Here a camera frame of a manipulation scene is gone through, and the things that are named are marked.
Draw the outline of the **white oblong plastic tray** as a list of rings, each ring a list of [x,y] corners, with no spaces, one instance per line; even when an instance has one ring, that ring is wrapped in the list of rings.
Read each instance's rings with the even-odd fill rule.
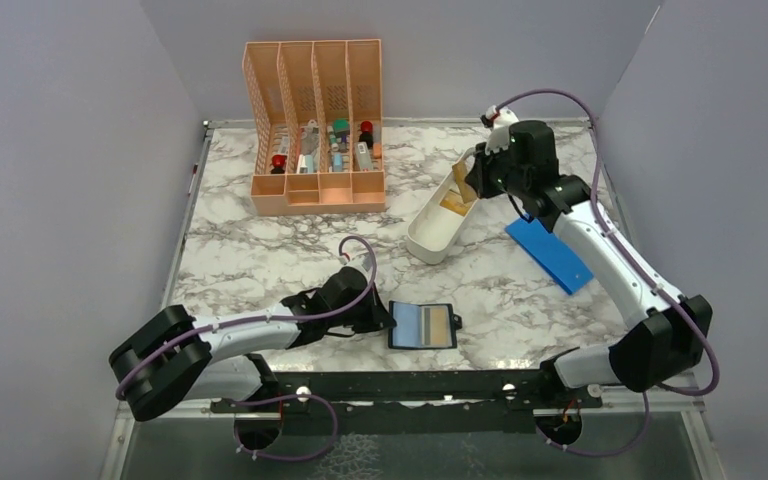
[[[445,259],[477,204],[477,201],[472,202],[472,208],[466,216],[444,209],[439,206],[439,202],[447,190],[458,190],[453,171],[440,182],[407,227],[407,251],[429,265],[439,264]]]

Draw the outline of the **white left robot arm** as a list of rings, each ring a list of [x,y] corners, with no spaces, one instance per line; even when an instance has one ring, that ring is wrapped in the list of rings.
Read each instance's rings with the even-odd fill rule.
[[[115,396],[138,421],[194,399],[236,398],[250,410],[262,410],[273,401],[275,386],[256,353],[305,346],[336,328],[366,334],[395,325],[374,282],[350,266],[320,287],[258,311],[209,317],[171,305],[110,354]]]

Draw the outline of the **gold card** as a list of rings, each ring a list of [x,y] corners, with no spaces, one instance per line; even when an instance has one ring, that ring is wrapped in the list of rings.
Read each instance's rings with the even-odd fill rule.
[[[451,346],[450,320],[448,308],[436,306],[429,311],[429,344],[434,347],[448,348]]]
[[[458,188],[464,204],[470,204],[477,199],[475,190],[467,183],[467,168],[464,162],[457,162],[452,166],[453,179]]]

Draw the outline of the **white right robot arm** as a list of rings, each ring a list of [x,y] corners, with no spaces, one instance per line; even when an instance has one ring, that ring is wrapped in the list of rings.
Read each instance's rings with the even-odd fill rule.
[[[711,305],[665,281],[608,221],[590,186],[560,172],[554,132],[546,123],[492,127],[475,147],[466,182],[481,199],[506,194],[520,200],[530,219],[586,265],[627,327],[613,344],[579,347],[543,361],[536,384],[545,404],[560,407],[589,385],[645,392],[700,363]]]

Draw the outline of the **black leather card holder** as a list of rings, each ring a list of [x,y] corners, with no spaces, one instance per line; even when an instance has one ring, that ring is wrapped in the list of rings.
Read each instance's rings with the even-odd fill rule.
[[[448,308],[450,320],[451,346],[448,348],[434,347],[429,344],[429,311],[436,306]],[[411,304],[391,301],[390,314],[395,320],[395,326],[389,331],[388,348],[392,350],[444,350],[457,347],[457,332],[463,327],[460,315],[454,312],[453,305],[448,303]]]

